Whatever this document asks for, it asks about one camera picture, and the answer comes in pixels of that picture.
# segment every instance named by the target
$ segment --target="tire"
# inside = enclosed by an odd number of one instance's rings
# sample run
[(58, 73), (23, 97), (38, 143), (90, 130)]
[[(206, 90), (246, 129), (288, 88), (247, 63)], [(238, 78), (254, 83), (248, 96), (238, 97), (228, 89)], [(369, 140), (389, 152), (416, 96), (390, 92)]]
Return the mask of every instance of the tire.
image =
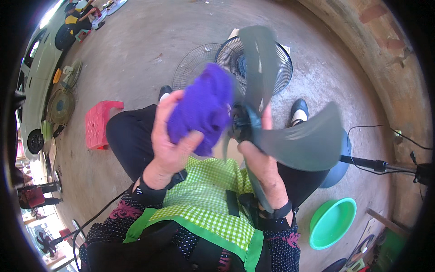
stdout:
[(30, 153), (38, 154), (42, 147), (44, 147), (44, 137), (40, 129), (35, 129), (27, 138), (27, 148), (29, 149)]
[(73, 45), (76, 38), (75, 36), (70, 34), (71, 30), (73, 30), (73, 28), (68, 26), (67, 24), (63, 24), (59, 28), (54, 39), (54, 45), (57, 49), (66, 51)]

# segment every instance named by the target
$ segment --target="hand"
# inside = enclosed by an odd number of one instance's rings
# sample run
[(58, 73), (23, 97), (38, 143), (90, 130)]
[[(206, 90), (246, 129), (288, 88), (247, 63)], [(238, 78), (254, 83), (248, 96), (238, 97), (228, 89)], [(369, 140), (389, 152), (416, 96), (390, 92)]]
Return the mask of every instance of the hand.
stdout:
[(172, 176), (184, 169), (189, 155), (204, 138), (201, 132), (191, 131), (178, 144), (171, 143), (169, 139), (167, 121), (183, 95), (183, 90), (174, 91), (157, 106), (154, 127), (151, 133), (154, 159), (143, 172), (145, 183), (154, 190), (165, 188), (171, 181)]
[[(264, 109), (263, 117), (261, 118), (261, 126), (263, 129), (272, 129), (272, 113), (270, 104)], [(237, 149), (243, 154), (249, 169), (260, 181), (264, 194), (273, 209), (279, 209), (288, 202), (287, 191), (285, 190), (284, 182), (278, 174), (278, 166), (276, 160), (262, 153), (250, 141), (243, 141)]]

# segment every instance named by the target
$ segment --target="brick wall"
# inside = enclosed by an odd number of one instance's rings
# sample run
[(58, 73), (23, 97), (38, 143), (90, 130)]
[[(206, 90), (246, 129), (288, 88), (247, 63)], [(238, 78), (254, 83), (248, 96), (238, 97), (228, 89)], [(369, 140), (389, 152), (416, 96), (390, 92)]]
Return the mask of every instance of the brick wall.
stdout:
[[(390, 126), (418, 143), (432, 144), (428, 94), (418, 59), (410, 41), (391, 11), (380, 0), (298, 0), (322, 19), (345, 42), (370, 78), (384, 107)], [(391, 144), (395, 162), (412, 166), (430, 162), (432, 152), (407, 140)], [(396, 202), (393, 220), (412, 227), (422, 205), (419, 184), (394, 174)]]

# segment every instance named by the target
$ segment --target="white sock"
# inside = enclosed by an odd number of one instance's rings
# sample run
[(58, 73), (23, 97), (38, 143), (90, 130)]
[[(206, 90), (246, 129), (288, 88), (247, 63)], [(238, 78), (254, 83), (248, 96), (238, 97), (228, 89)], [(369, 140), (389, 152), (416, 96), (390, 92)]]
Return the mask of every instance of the white sock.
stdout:
[(163, 95), (162, 95), (162, 97), (160, 98), (160, 100), (159, 100), (159, 102), (162, 102), (165, 98), (167, 98), (169, 96), (169, 94), (168, 93), (164, 93)]
[(291, 125), (294, 126), (297, 123), (299, 123), (300, 121), (294, 122), (297, 119), (301, 119), (302, 121), (307, 121), (307, 115), (305, 114), (305, 112), (303, 110), (297, 110), (294, 115), (293, 118), (291, 119)]

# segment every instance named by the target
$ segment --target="checkered apron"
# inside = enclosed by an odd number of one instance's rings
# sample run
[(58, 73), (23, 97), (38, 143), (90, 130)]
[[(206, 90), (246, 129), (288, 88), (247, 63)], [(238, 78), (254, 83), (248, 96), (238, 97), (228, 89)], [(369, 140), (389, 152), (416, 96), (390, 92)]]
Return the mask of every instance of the checkered apron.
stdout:
[(174, 220), (190, 232), (236, 255), (250, 272), (260, 258), (263, 233), (256, 230), (239, 204), (240, 217), (228, 214), (226, 190), (237, 196), (253, 192), (246, 169), (237, 162), (189, 157), (187, 178), (167, 191), (163, 208), (145, 209), (129, 228), (126, 242), (136, 241), (144, 228), (163, 220)]

